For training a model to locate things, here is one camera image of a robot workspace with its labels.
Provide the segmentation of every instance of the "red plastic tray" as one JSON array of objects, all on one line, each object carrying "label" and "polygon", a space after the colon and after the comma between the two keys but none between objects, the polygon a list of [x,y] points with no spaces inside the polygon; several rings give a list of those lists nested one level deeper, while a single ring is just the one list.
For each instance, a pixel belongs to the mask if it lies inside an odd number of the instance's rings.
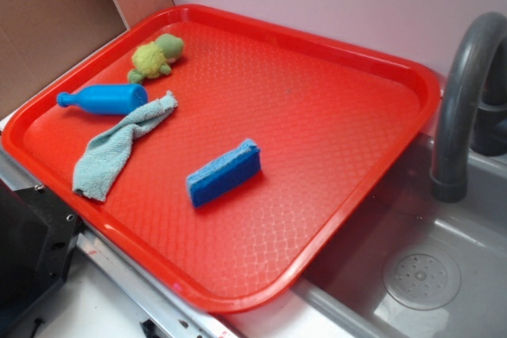
[{"label": "red plastic tray", "polygon": [[[55,105],[84,85],[126,82],[135,48],[185,41],[170,89],[177,110],[132,155],[105,203],[71,191],[86,144],[119,116]],[[195,306],[246,310],[287,289],[433,114],[423,66],[203,6],[155,14],[37,95],[6,126],[5,148],[89,224]],[[262,171],[194,210],[185,178],[246,138]]]}]

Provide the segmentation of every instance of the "yellow plush toy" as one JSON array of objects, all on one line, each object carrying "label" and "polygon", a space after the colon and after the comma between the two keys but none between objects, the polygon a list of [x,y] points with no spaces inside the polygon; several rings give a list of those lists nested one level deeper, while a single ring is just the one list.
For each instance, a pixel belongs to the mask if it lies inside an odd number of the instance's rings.
[{"label": "yellow plush toy", "polygon": [[179,37],[164,33],[155,41],[138,47],[132,56],[135,69],[128,72],[130,83],[142,83],[144,78],[158,78],[171,73],[170,64],[179,60],[185,46]]}]

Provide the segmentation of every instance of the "drain cover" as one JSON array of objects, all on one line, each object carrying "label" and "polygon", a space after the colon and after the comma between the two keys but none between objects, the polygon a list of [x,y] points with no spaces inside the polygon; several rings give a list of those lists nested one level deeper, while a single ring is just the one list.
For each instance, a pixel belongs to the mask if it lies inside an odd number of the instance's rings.
[{"label": "drain cover", "polygon": [[430,245],[412,245],[387,260],[383,282],[400,304],[432,310],[456,296],[461,279],[458,265],[447,253]]}]

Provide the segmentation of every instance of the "green dish cloth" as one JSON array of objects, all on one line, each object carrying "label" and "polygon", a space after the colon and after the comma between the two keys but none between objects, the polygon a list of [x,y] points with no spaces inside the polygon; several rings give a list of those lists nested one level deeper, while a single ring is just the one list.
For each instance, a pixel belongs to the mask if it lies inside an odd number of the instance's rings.
[{"label": "green dish cloth", "polygon": [[74,167],[72,191],[104,202],[125,166],[135,139],[157,127],[177,107],[169,91],[125,116],[115,127],[93,138]]}]

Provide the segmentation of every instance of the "gray sink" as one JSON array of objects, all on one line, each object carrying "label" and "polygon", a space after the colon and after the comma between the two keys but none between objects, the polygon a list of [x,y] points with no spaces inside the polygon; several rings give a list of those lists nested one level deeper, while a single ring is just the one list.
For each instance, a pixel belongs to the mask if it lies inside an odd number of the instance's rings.
[{"label": "gray sink", "polygon": [[507,336],[507,165],[471,154],[467,197],[440,203],[431,151],[420,135],[303,278],[360,336]]}]

